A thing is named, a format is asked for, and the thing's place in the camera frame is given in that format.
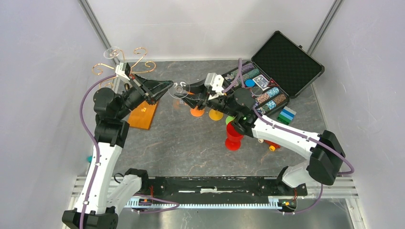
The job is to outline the clear wine glass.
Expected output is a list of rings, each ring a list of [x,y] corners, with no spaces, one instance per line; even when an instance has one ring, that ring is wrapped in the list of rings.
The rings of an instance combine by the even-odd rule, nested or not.
[[[122,54],[122,50],[119,47],[113,46],[107,48],[104,53],[103,57],[112,60],[115,64],[120,63],[120,55]]]
[[[173,80],[173,85],[168,90],[168,94],[173,98],[173,108],[175,110],[180,110],[188,106],[183,99],[189,94],[189,90],[190,86],[186,80]]]

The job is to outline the orange plastic wine glass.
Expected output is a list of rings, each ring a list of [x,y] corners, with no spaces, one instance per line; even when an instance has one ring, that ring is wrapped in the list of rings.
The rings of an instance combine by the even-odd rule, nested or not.
[[[204,115],[205,109],[204,108],[203,109],[198,109],[197,107],[196,108],[191,108],[190,113],[194,117],[201,117],[201,116]]]

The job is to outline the yellow plastic wine glass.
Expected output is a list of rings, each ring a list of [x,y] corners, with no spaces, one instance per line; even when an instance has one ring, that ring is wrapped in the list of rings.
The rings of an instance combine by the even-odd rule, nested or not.
[[[214,109],[209,111],[209,118],[213,121],[219,121],[223,118],[224,114]]]

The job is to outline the green plastic wine glass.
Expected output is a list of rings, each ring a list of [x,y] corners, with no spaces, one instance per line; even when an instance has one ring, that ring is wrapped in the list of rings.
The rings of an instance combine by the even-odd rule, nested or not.
[[[225,119],[225,124],[228,125],[231,121],[235,119],[234,116],[227,116]]]

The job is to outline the red plastic wine glass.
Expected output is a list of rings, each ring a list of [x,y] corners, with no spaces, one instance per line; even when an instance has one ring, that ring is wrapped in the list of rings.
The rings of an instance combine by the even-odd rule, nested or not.
[[[241,147],[241,141],[244,138],[244,135],[238,133],[236,129],[232,126],[232,123],[229,122],[226,126],[226,135],[225,147],[228,150],[236,151]]]

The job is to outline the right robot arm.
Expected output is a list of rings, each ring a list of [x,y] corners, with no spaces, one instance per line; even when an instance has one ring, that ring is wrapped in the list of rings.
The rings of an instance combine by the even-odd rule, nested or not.
[[[340,169],[346,162],[345,153],[333,132],[303,131],[259,114],[254,108],[256,101],[247,88],[217,94],[200,81],[184,86],[184,90],[185,93],[176,92],[175,96],[191,108],[209,107],[233,116],[231,125],[237,133],[273,142],[305,158],[304,162],[280,172],[281,178],[276,181],[280,194],[287,195],[300,184],[313,180],[331,186],[342,174]]]

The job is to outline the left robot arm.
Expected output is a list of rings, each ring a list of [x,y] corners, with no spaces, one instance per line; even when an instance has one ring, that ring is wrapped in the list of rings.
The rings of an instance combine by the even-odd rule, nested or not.
[[[118,217],[136,194],[149,191],[148,173],[129,169],[123,180],[108,193],[115,164],[124,148],[129,123],[124,119],[143,102],[155,104],[174,85],[173,81],[149,80],[137,75],[128,78],[130,88],[116,93],[109,87],[99,88],[93,95],[96,127],[89,130],[79,112],[81,123],[94,148],[83,189],[72,210],[66,210],[62,222],[70,229],[115,229]]]

